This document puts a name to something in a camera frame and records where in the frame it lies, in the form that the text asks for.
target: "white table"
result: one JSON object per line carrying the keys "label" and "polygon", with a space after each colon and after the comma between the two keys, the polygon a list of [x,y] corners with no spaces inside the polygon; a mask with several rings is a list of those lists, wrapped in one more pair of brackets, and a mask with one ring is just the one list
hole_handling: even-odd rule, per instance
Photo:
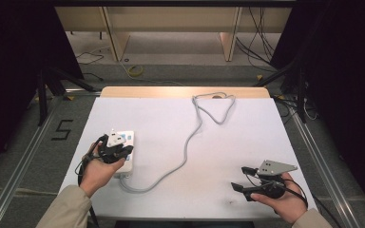
{"label": "white table", "polygon": [[[200,99],[199,103],[220,119],[230,101]],[[230,184],[251,186],[241,167],[257,168],[264,160],[299,167],[274,101],[239,98],[224,125],[213,123],[203,112],[201,115],[202,128],[188,145],[188,162],[183,168],[144,194],[127,193],[119,180],[111,180],[92,197],[97,216],[166,220],[276,218],[271,208],[247,202]],[[180,164],[184,142],[197,124],[189,98],[98,98],[61,190],[77,184],[75,167],[90,144],[112,127],[135,131],[134,173],[127,181],[135,188],[146,188]],[[316,208],[301,167],[291,175],[306,192],[310,208]]]}

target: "sleeve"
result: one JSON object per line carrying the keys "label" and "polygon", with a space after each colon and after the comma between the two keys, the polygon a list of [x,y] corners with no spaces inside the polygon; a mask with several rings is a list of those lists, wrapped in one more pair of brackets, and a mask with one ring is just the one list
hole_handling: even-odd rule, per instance
{"label": "sleeve", "polygon": [[310,209],[293,224],[293,228],[332,228],[330,223],[316,210]]}
{"label": "sleeve", "polygon": [[52,202],[49,209],[37,224],[38,228],[47,227],[84,227],[87,226],[87,211],[91,207],[90,198],[78,186],[66,187]]}

